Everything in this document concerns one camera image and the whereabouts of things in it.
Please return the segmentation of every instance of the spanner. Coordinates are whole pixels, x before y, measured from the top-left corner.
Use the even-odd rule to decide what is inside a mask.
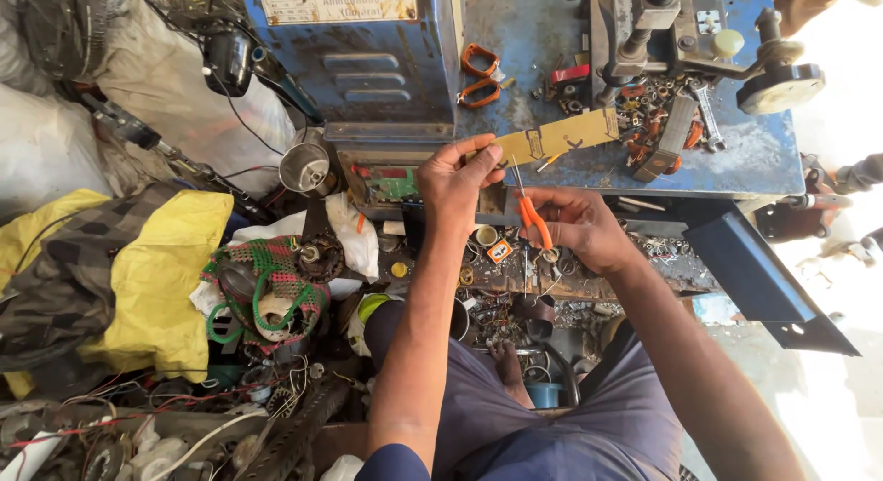
[[[700,104],[702,119],[705,120],[705,131],[708,132],[708,149],[712,151],[727,149],[727,142],[721,136],[717,122],[714,120],[712,99],[708,95],[708,83],[699,79],[691,80],[690,91],[693,92],[693,95],[696,95],[696,101]]]

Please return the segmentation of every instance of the concrete floor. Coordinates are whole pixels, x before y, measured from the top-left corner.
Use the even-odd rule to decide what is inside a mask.
[[[878,35],[881,14],[840,0],[794,38],[806,44],[800,61],[819,63],[827,80],[823,92],[794,110],[798,147],[820,155],[828,170],[883,150],[874,130],[878,109],[871,108],[878,86],[864,80],[883,60],[867,45]],[[852,198],[855,205],[837,219],[831,238],[793,241],[776,252],[825,313],[845,314],[838,327],[862,357],[785,350],[762,326],[708,328],[773,410],[811,480],[883,480],[883,309],[874,296],[883,287],[883,267],[812,259],[883,226],[883,185]],[[827,279],[815,275],[819,269]],[[683,446],[682,463],[701,481],[715,479],[692,440]]]

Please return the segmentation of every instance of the blue metal table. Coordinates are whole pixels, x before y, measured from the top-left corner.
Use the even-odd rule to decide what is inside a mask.
[[[740,66],[755,60],[759,35],[754,21],[773,0],[723,0],[730,29],[745,37],[745,47],[733,58]],[[536,100],[531,90],[542,87],[543,76],[554,68],[572,67],[582,51],[581,35],[588,22],[577,17],[579,1],[471,0],[466,4],[465,42],[491,49],[501,59],[500,69],[516,79],[500,99],[478,109],[460,108],[457,136],[480,133],[498,136],[563,117],[555,101]],[[602,193],[677,195],[775,200],[804,191],[800,156],[790,112],[765,116],[743,114],[735,105],[742,82],[723,80],[712,92],[715,118],[728,149],[711,153],[685,150],[681,169],[650,182],[631,178],[625,166],[628,151],[618,142],[571,151],[543,172],[540,162],[521,167],[525,185],[567,185],[595,188]],[[505,182],[514,184],[512,172]]]

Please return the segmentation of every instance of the orange tag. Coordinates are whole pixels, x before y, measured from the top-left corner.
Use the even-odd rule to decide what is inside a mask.
[[[512,253],[512,245],[506,240],[499,240],[497,244],[487,251],[493,263],[502,262],[502,259],[508,257],[510,253]]]

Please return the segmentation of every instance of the orange scissors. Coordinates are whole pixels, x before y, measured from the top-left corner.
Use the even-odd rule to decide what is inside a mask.
[[[543,237],[543,250],[552,250],[552,236],[549,234],[546,221],[537,214],[537,210],[533,207],[533,202],[524,194],[524,186],[521,184],[521,172],[518,171],[518,162],[515,160],[515,155],[512,156],[512,165],[512,168],[515,170],[515,183],[518,185],[518,191],[521,192],[521,197],[518,198],[518,205],[521,209],[521,219],[524,220],[524,227],[536,225],[537,229],[539,229],[539,234]]]

